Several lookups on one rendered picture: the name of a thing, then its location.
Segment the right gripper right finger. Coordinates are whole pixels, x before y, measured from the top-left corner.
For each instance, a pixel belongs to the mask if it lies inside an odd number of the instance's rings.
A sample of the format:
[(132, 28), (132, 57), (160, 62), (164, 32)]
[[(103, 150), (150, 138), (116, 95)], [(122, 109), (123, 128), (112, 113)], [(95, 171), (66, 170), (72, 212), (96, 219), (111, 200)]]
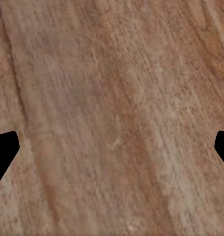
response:
[(218, 131), (214, 143), (214, 148), (224, 162), (224, 131)]

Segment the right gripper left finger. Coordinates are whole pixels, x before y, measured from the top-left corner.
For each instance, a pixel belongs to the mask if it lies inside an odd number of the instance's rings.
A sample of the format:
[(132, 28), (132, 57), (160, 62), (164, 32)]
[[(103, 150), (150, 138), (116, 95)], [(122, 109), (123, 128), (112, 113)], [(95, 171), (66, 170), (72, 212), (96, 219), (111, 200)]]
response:
[(0, 134), (0, 181), (20, 149), (16, 131)]

